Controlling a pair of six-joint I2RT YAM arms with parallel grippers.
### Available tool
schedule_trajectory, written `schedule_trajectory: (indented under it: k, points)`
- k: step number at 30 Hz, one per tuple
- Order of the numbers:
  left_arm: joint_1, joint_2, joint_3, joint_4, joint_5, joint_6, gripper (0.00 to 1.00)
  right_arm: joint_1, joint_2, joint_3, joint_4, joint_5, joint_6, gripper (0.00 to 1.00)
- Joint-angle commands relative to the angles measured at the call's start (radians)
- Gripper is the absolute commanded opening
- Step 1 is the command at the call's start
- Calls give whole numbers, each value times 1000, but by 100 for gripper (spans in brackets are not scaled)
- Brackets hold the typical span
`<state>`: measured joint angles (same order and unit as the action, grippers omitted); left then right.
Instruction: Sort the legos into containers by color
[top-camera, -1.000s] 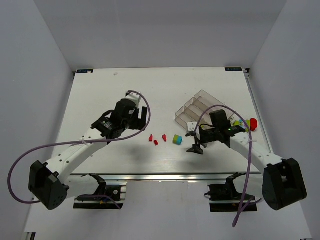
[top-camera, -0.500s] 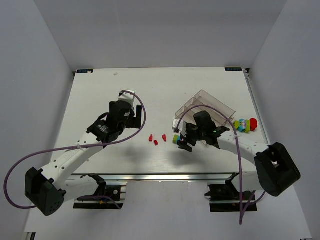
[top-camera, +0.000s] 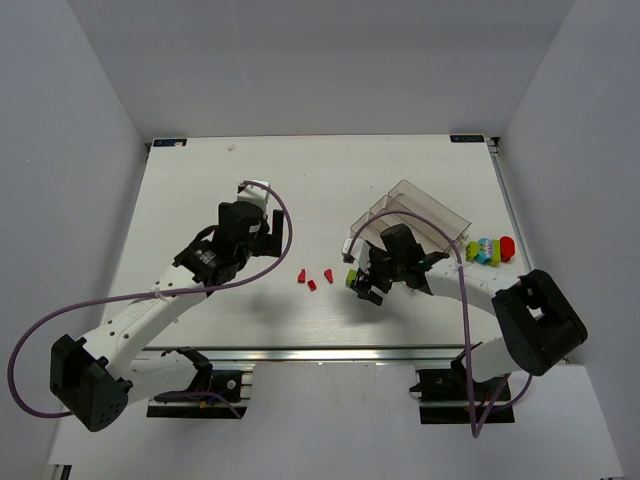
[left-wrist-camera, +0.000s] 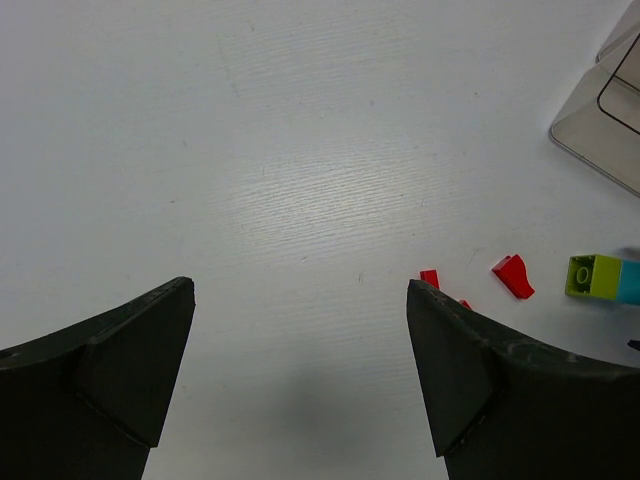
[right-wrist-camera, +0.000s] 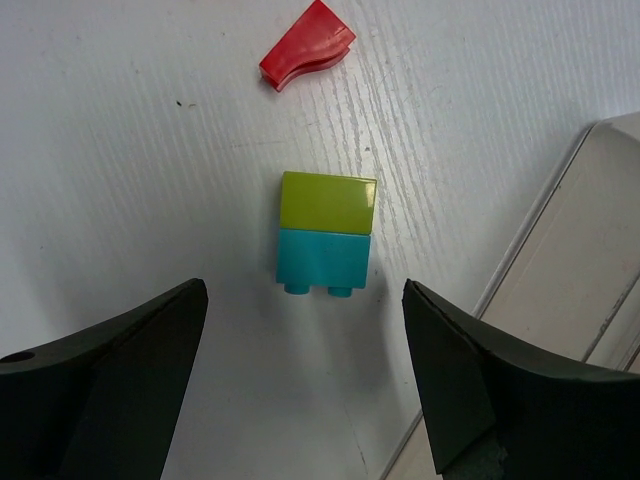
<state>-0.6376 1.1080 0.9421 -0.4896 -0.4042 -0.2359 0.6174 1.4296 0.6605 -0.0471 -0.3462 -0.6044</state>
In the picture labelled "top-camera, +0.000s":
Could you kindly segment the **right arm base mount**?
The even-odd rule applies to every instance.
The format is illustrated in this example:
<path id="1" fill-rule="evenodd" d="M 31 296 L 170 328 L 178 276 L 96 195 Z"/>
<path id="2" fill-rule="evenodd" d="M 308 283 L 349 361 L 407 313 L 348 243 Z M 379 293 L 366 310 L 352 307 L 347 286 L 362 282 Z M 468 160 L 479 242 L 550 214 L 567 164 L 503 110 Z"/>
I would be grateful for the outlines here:
<path id="1" fill-rule="evenodd" d="M 496 392 L 500 392 L 485 419 L 486 424 L 512 424 L 515 422 L 511 391 L 507 384 L 500 387 L 500 377 L 473 382 L 476 420 L 487 410 Z M 470 403 L 466 389 L 466 376 L 460 356 L 447 368 L 422 368 L 416 371 L 416 383 L 409 394 L 419 403 L 420 423 L 423 425 L 464 425 L 471 420 Z"/>

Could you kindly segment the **red rounded lego brick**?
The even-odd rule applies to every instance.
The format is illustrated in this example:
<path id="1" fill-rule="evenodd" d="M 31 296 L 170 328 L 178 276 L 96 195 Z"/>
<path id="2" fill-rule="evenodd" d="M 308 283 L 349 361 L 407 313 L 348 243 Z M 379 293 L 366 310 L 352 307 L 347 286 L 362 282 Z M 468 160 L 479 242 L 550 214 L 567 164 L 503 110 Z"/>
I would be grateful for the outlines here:
<path id="1" fill-rule="evenodd" d="M 509 236 L 499 239 L 500 258 L 502 263 L 508 263 L 516 254 L 516 242 Z"/>

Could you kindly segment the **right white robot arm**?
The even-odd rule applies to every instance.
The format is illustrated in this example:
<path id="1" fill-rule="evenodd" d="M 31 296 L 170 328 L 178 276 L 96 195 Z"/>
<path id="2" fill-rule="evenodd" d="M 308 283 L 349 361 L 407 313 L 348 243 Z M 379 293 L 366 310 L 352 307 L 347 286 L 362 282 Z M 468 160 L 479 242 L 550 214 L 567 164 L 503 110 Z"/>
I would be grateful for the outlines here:
<path id="1" fill-rule="evenodd" d="M 552 277 L 539 269 L 514 276 L 463 266 L 444 252 L 424 251 L 404 224 L 381 234 L 383 245 L 348 238 L 343 259 L 354 264 L 346 284 L 358 298 L 383 302 L 393 284 L 460 301 L 493 315 L 501 334 L 464 349 L 451 363 L 476 383 L 524 371 L 541 376 L 588 338 L 586 326 Z"/>

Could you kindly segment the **green studded lego brick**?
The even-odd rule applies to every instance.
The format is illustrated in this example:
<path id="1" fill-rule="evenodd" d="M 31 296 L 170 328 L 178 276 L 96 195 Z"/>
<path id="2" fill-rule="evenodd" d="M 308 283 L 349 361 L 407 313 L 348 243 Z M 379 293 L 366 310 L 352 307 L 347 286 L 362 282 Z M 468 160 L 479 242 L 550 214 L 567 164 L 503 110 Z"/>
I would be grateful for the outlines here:
<path id="1" fill-rule="evenodd" d="M 473 262 L 479 254 L 479 243 L 470 241 L 465 247 L 465 255 L 467 262 Z"/>

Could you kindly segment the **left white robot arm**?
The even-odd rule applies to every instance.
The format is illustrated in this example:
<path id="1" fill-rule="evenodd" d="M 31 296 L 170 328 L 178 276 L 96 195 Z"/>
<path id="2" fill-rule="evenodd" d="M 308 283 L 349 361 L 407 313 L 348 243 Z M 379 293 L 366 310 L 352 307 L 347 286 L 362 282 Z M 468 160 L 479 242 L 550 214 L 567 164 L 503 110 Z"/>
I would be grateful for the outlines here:
<path id="1" fill-rule="evenodd" d="M 50 390 L 91 432 L 112 424 L 124 409 L 147 398 L 210 396 L 213 366 L 193 347 L 158 357 L 138 355 L 179 317 L 229 288 L 253 257 L 283 259 L 292 241 L 289 212 L 249 201 L 222 203 L 219 221 L 178 253 L 148 297 L 136 299 L 118 315 L 79 339 L 68 335 L 51 348 Z"/>

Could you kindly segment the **green top lego brick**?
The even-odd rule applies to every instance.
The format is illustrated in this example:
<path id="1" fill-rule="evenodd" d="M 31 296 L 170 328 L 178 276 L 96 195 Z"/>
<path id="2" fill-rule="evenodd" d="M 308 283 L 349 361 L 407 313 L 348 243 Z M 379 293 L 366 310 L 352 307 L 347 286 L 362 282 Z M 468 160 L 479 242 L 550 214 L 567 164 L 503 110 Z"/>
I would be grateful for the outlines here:
<path id="1" fill-rule="evenodd" d="M 361 271 L 350 269 L 347 273 L 345 284 L 349 288 L 355 288 L 361 280 Z"/>

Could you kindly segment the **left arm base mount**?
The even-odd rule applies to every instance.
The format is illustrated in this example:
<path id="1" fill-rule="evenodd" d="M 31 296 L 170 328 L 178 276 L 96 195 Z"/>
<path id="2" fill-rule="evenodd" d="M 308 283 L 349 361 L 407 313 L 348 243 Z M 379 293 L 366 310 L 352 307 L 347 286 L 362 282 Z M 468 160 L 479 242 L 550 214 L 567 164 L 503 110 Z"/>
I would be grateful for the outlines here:
<path id="1" fill-rule="evenodd" d="M 149 400 L 148 418 L 240 420 L 246 413 L 251 396 L 251 372 L 243 369 L 216 367 L 198 350 L 182 347 L 161 354 L 166 358 L 176 353 L 194 371 L 188 373 L 186 387 L 162 390 Z"/>

